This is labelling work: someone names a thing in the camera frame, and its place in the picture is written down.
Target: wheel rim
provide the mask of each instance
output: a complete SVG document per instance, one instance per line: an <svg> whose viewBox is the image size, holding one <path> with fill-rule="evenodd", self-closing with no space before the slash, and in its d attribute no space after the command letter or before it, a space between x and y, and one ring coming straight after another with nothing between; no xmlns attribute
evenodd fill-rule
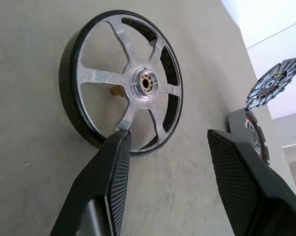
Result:
<svg viewBox="0 0 296 236"><path fill-rule="evenodd" d="M246 122L247 122L247 128L249 130L249 133L250 133L250 136L251 136L251 139L254 143L254 149L255 151L261 155L261 142L260 142L260 139L259 139L259 136L258 136L258 132L255 128L255 126L251 123L251 121L249 119L246 118Z"/></svg>
<svg viewBox="0 0 296 236"><path fill-rule="evenodd" d="M122 74L87 68L81 62L81 56L88 37L96 30L98 25L104 22L111 26L127 57L128 63ZM131 40L125 32L125 25L139 31L148 39L149 44L153 46L152 53L147 62L138 60L134 54ZM175 54L162 33L152 23L138 15L128 13L113 14L103 17L92 27L89 27L88 32L84 32L84 39L80 42L80 45L76 46L78 53L73 58L76 69L75 80L73 81L74 89L78 94L77 99L81 104L82 112L85 113L86 119L88 119L88 122L102 140L105 140L106 136L101 133L90 118L82 98L81 85L84 83L112 84L124 88L128 105L115 130L129 129L138 109L149 111L156 136L141 149L132 149L132 155L146 154L164 145L174 132L180 117L183 102L183 85ZM161 60L164 67L167 83L163 83L158 79L156 72L158 60ZM168 94L168 106L164 121L156 106L162 93Z"/></svg>

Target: wheel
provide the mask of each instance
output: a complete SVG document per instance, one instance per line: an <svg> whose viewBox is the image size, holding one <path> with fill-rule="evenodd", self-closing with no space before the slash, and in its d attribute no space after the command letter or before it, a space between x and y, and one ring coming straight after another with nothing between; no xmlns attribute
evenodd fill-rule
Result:
<svg viewBox="0 0 296 236"><path fill-rule="evenodd" d="M250 138L253 143L253 148L260 156L260 158L269 165L270 157L268 147L266 146L265 136L262 132L260 126L258 126L258 121L253 115L252 112L246 112L246 124L245 127L248 129L250 133Z"/></svg>
<svg viewBox="0 0 296 236"><path fill-rule="evenodd" d="M296 58L284 60L264 74L248 94L246 107L252 110L266 105L283 92L296 75Z"/></svg>
<svg viewBox="0 0 296 236"><path fill-rule="evenodd" d="M82 52L92 31L102 23L108 23L121 44L127 58L123 73L112 73L85 66ZM138 31L153 47L147 61L134 53L132 41L125 26ZM159 79L156 64L161 61L166 81ZM183 107L183 82L177 58L172 47L160 30L144 17L129 11L105 12L89 21L68 42L59 67L59 90L64 109L76 130L92 145L101 147L107 139L91 120L81 94L84 83L110 84L111 92L123 95L127 107L115 130L128 130L139 109L149 111L153 121L155 137L145 146L132 149L132 156L152 153L162 147L174 133ZM167 109L164 119L157 103L167 94Z"/></svg>

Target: white ceiling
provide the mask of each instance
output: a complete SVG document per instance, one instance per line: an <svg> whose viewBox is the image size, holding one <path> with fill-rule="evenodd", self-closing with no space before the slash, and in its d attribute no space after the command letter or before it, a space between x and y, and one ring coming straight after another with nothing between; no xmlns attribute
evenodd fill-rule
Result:
<svg viewBox="0 0 296 236"><path fill-rule="evenodd" d="M296 0L222 0L246 48L296 23Z"/></svg>
<svg viewBox="0 0 296 236"><path fill-rule="evenodd" d="M296 0L222 2L241 29L257 78L277 63L296 58ZM296 113L296 76L268 107L272 119Z"/></svg>

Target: black plastic part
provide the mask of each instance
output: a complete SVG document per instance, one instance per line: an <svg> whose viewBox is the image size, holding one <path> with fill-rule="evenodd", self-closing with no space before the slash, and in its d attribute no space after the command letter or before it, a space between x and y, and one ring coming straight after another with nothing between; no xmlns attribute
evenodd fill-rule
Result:
<svg viewBox="0 0 296 236"><path fill-rule="evenodd" d="M208 131L218 190L236 236L296 236L296 196L249 143Z"/></svg>
<svg viewBox="0 0 296 236"><path fill-rule="evenodd" d="M105 227L110 229L107 232L113 231L115 236L120 234L127 194L130 146L129 131L118 131L105 141L75 179L51 236L75 236L84 210L92 199L104 209Z"/></svg>
<svg viewBox="0 0 296 236"><path fill-rule="evenodd" d="M145 152L131 152L131 156L144 156L161 148L173 135L181 116L182 107L183 107L183 97L184 97L182 74L179 68L178 60L168 40L153 23L151 23L149 20L147 20L146 18L142 17L139 14L136 14L130 11L125 11L125 10L108 11L94 17L70 39L70 41L68 42L64 50L64 53L61 58L60 66L59 66L59 91L60 91L60 96L61 96L64 109L72 125L80 133L80 135L83 138L85 138L89 143L100 148L103 142L106 140L106 138L102 136L93 127L93 125L91 124L91 122L87 117L85 110L83 109L82 103L80 101L79 93L78 93L76 69L77 69L79 51L89 31L104 18L112 15L118 15L118 14L131 15L131 16L135 16L140 19L143 19L144 21L152 25L159 32L159 34L163 36L163 38L166 40L167 44L169 45L169 49L171 50L174 56L173 60L175 60L178 65L178 71L175 71L175 69L173 69L170 72L170 74L169 72L167 72L166 78L169 81L169 83L173 85L178 84L177 80L174 79L175 77L173 77L173 75L178 73L181 78L180 79L180 84L182 88L181 105L180 107L176 107L174 109L173 106L177 105L177 98L176 97L173 98L174 96L169 94L168 108L167 108L165 119L163 122L163 126L165 129L168 128L168 126L172 126L172 125L173 125L173 129L169 134L169 136L166 138L166 140L164 140L160 145L158 145L154 149L145 151ZM123 19L123 23L139 31L149 42L155 40L156 38L155 34L143 24L133 22L127 18ZM173 68L173 64L171 65L169 62L165 61L165 59L169 59L169 58L170 58L170 55L168 55L168 51L163 50L160 59L165 71ZM176 115L177 109L179 109L178 118L176 123L173 124L173 120L174 120L173 116ZM155 137L148 145L145 146L145 148L154 144L156 140L157 138Z"/></svg>
<svg viewBox="0 0 296 236"><path fill-rule="evenodd" d="M262 147L262 153L263 153L264 160L266 160L266 164L269 164L270 155L269 155L268 147Z"/></svg>

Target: aluminum wheel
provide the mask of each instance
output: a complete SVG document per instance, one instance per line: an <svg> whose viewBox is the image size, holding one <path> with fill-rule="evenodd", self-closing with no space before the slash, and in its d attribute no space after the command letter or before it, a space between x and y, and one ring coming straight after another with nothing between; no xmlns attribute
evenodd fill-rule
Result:
<svg viewBox="0 0 296 236"><path fill-rule="evenodd" d="M101 23L108 23L121 44L127 57L122 73L112 73L86 67L81 62L82 52L90 34ZM132 40L125 32L125 26L141 33L153 47L147 61L134 53ZM156 64L161 61L166 82L159 79ZM65 111L78 132L91 144L100 147L107 138L91 120L83 97L84 83L111 84L123 93L128 105L115 130L130 128L139 109L148 110L153 121L156 136L144 147L132 149L132 156L151 153L163 146L178 124L183 105L183 83L175 54L160 30L142 16L122 10L105 12L76 33L67 44L59 68L59 88ZM157 103L163 94L168 94L165 118Z"/></svg>

